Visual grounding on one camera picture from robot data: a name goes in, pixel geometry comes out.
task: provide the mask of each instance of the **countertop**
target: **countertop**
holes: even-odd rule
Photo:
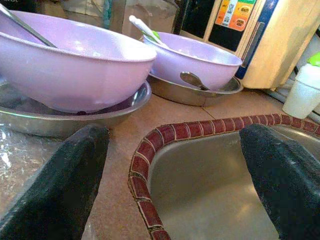
[[[221,98],[214,106],[197,107],[152,95],[111,131],[107,159],[89,220],[100,240],[149,240],[150,236],[128,188],[132,155],[154,128],[171,123],[282,113],[282,103],[261,91],[244,90]]]

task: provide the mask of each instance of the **appliance label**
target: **appliance label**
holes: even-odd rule
[[[222,0],[215,23],[242,32],[256,0]]]

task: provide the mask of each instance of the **clear plastic wrap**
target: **clear plastic wrap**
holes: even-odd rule
[[[0,123],[0,216],[6,213],[25,182],[50,159],[61,142],[58,138],[13,131]],[[90,221],[82,239],[97,240]]]

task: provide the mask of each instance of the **white container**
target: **white container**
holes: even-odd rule
[[[320,67],[306,64],[296,76],[282,110],[293,117],[304,119],[318,104],[320,104]]]

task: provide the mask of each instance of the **lavender plastic bowl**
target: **lavender plastic bowl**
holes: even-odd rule
[[[181,72],[197,75],[210,90],[222,88],[235,75],[242,61],[218,47],[191,38],[159,32],[170,49],[144,38],[157,52],[151,73],[161,79],[192,87],[180,78]]]
[[[124,101],[145,82],[157,55],[142,42],[99,27],[13,12],[58,49],[0,14],[0,75],[52,109],[89,113]]]

